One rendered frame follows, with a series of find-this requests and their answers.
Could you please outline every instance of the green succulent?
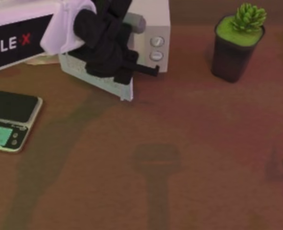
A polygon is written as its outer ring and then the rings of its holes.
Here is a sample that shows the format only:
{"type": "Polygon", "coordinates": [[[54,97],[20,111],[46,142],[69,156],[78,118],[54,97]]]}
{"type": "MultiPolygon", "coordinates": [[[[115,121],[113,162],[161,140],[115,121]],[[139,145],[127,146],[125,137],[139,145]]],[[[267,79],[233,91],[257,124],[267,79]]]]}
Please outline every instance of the green succulent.
{"type": "Polygon", "coordinates": [[[251,33],[261,30],[261,26],[266,20],[266,11],[250,3],[243,3],[237,9],[234,20],[232,21],[233,29],[239,32],[251,33]]]}

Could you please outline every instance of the brown tabletop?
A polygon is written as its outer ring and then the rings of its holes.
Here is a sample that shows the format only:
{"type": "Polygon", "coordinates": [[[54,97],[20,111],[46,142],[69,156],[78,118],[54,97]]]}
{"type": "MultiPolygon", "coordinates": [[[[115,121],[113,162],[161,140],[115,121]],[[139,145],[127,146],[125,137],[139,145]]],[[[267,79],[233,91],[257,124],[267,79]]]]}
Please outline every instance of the brown tabletop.
{"type": "Polygon", "coordinates": [[[0,230],[283,230],[283,27],[242,80],[210,73],[213,27],[173,27],[167,74],[118,98],[58,65],[0,71],[44,109],[0,153],[0,230]]]}

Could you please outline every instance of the moss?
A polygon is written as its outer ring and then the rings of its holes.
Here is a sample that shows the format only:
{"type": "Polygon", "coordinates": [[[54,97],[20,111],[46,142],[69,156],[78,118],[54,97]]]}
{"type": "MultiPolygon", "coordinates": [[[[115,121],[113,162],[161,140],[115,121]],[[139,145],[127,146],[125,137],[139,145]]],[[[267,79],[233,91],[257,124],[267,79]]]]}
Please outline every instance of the moss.
{"type": "Polygon", "coordinates": [[[233,29],[234,16],[225,17],[217,26],[217,35],[239,46],[253,46],[262,37],[262,30],[246,34],[233,29]]]}

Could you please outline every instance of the digital scale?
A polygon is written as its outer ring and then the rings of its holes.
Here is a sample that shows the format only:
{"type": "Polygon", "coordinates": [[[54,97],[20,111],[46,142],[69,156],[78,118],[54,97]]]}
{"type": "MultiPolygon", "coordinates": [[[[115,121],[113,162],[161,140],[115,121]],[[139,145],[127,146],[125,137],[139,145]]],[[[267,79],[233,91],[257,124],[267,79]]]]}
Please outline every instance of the digital scale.
{"type": "Polygon", "coordinates": [[[0,151],[22,149],[42,104],[39,97],[0,91],[0,151]]]}

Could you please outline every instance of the black plant pot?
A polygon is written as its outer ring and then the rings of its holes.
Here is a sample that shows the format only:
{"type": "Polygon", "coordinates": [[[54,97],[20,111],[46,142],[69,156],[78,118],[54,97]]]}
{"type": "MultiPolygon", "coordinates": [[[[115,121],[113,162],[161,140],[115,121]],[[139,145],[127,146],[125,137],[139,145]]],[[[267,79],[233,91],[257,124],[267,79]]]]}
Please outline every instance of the black plant pot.
{"type": "Polygon", "coordinates": [[[239,46],[226,41],[217,35],[215,26],[215,46],[212,60],[212,74],[228,82],[237,82],[244,73],[251,55],[265,34],[265,28],[262,26],[263,34],[258,42],[253,46],[239,46]]]}

